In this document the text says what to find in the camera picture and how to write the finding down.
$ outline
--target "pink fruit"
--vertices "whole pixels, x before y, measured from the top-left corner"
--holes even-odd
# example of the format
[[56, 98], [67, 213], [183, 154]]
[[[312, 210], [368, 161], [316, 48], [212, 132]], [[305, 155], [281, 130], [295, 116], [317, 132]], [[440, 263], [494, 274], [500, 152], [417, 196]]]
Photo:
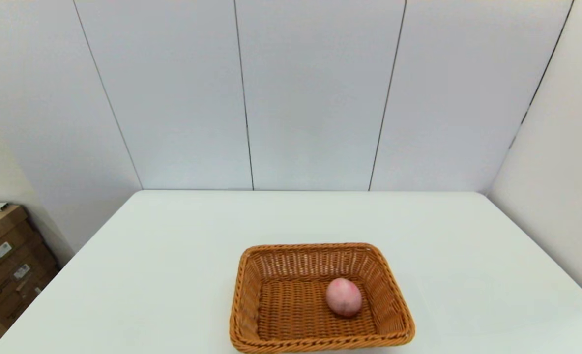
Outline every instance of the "pink fruit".
[[326, 302], [332, 312], [351, 317], [361, 309], [361, 291], [350, 280], [336, 278], [326, 289]]

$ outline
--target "tabletop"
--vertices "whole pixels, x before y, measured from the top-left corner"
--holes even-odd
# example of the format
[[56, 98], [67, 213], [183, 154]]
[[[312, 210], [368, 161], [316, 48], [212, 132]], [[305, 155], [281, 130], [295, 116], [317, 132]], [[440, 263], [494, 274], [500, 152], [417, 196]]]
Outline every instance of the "tabletop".
[[369, 242], [416, 325], [373, 354], [582, 353], [581, 288], [477, 193], [141, 191], [0, 341], [0, 354], [234, 354], [242, 251]]

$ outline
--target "white paper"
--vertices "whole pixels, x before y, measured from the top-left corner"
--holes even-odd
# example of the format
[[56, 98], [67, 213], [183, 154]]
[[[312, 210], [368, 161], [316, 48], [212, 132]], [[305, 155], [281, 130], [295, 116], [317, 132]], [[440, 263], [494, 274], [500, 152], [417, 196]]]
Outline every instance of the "white paper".
[[3, 258], [9, 251], [12, 250], [12, 245], [9, 242], [5, 242], [4, 244], [0, 245], [0, 259]]
[[15, 271], [14, 277], [16, 280], [21, 280], [30, 270], [31, 267], [28, 264], [23, 264]]

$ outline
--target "basket rim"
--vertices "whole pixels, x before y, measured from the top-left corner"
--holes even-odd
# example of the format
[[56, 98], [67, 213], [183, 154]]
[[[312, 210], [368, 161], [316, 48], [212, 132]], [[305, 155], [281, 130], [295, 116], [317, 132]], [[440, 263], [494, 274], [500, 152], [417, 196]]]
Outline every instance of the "basket rim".
[[[245, 338], [239, 331], [239, 325], [237, 320], [239, 315], [237, 313], [239, 294], [242, 289], [242, 281], [244, 278], [244, 269], [247, 264], [248, 258], [255, 252], [267, 250], [271, 251], [275, 249], [333, 249], [333, 248], [365, 248], [370, 252], [374, 253], [377, 257], [377, 261], [386, 270], [386, 275], [388, 276], [388, 284], [391, 291], [394, 293], [396, 301], [399, 303], [399, 307], [403, 309], [403, 315], [406, 316], [408, 321], [405, 321], [405, 328], [400, 331], [393, 331], [387, 334], [366, 334], [363, 336], [337, 336], [337, 337], [307, 337], [294, 340], [250, 340]], [[415, 324], [411, 316], [411, 312], [408, 309], [407, 303], [403, 298], [403, 294], [400, 291], [394, 274], [392, 273], [387, 260], [383, 253], [378, 249], [378, 247], [365, 243], [365, 242], [341, 242], [341, 243], [302, 243], [302, 244], [262, 244], [257, 246], [248, 247], [243, 251], [241, 259], [239, 261], [239, 270], [237, 273], [234, 297], [232, 304], [232, 311], [230, 315], [230, 339], [235, 348], [241, 351], [250, 349], [257, 350], [261, 352], [259, 348], [269, 348], [274, 350], [275, 348], [284, 348], [286, 352], [291, 349], [291, 347], [301, 347], [303, 352], [313, 351], [310, 345], [322, 346], [320, 350], [328, 349], [345, 349], [345, 348], [362, 348], [362, 347], [383, 347], [390, 345], [401, 345], [410, 342], [415, 336]]]

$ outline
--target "white wall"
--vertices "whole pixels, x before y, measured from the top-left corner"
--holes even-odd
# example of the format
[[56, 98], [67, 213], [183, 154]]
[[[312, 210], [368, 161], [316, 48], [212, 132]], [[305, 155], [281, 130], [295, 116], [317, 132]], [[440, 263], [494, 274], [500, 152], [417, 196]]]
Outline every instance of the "white wall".
[[33, 187], [16, 163], [9, 145], [0, 136], [0, 202], [22, 204], [29, 212], [33, 224], [39, 229], [46, 244], [55, 253], [60, 265], [66, 264], [75, 254], [61, 231], [42, 206]]
[[256, 190], [367, 190], [403, 0], [239, 0]]
[[489, 197], [582, 286], [582, 0]]
[[73, 251], [141, 189], [72, 1], [0, 1], [0, 132]]
[[77, 9], [143, 188], [251, 190], [233, 0]]
[[570, 0], [408, 0], [372, 190], [487, 191]]

